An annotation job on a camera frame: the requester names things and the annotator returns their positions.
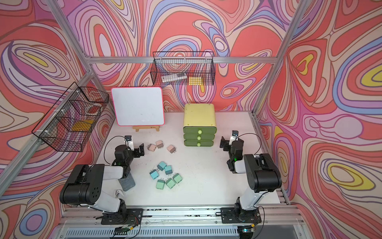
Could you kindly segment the pink plug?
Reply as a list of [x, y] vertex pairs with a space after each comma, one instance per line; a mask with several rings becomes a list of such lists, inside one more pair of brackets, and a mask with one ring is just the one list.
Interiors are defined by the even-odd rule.
[[156, 141], [156, 147], [157, 147], [157, 148], [163, 148], [163, 147], [164, 147], [164, 143], [163, 143], [163, 141], [162, 141], [162, 140], [158, 140], [158, 141]]
[[155, 144], [149, 144], [147, 149], [151, 152], [154, 152], [157, 149], [157, 146]]
[[174, 152], [176, 152], [176, 148], [175, 148], [173, 145], [169, 145], [169, 146], [167, 147], [167, 150], [168, 150], [170, 153], [174, 153]]

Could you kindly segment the yellow green drawer cabinet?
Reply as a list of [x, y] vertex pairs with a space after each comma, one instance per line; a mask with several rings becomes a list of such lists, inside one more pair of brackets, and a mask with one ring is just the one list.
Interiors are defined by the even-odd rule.
[[186, 104], [184, 108], [184, 127], [216, 126], [215, 107], [213, 104]]

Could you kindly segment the green top drawer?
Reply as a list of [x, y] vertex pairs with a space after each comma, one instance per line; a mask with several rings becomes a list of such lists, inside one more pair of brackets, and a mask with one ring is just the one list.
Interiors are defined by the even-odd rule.
[[184, 134], [216, 134], [217, 128], [214, 126], [186, 126], [183, 128]]

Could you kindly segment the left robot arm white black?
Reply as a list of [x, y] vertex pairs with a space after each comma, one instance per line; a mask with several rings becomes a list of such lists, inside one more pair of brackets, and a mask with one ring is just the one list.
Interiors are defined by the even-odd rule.
[[[76, 165], [60, 192], [60, 202], [87, 206], [104, 213], [122, 211], [125, 204], [122, 199], [124, 192], [135, 186], [130, 165], [133, 159], [144, 155], [144, 144], [135, 149], [123, 144], [115, 148], [112, 165]], [[121, 189], [115, 189], [114, 196], [102, 190], [102, 184], [108, 180], [117, 180], [120, 184]]]

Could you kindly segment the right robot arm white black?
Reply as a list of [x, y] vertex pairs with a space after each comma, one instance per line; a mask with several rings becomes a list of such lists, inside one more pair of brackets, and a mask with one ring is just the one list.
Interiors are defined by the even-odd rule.
[[280, 171], [268, 153], [244, 154], [244, 141], [238, 136], [232, 136], [229, 140], [222, 137], [219, 147], [228, 152], [229, 171], [247, 177], [248, 187], [234, 206], [237, 213], [254, 211], [267, 193], [281, 188]]

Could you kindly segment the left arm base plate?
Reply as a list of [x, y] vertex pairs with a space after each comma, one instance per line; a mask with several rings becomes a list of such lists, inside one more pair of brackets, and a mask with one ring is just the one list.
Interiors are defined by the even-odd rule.
[[102, 225], [139, 225], [143, 209], [125, 209], [116, 213], [104, 213], [100, 219]]

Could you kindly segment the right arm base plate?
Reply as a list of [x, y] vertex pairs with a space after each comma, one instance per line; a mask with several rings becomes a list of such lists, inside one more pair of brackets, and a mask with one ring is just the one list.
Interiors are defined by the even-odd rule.
[[259, 224], [262, 222], [259, 209], [245, 211], [235, 208], [220, 208], [223, 224]]

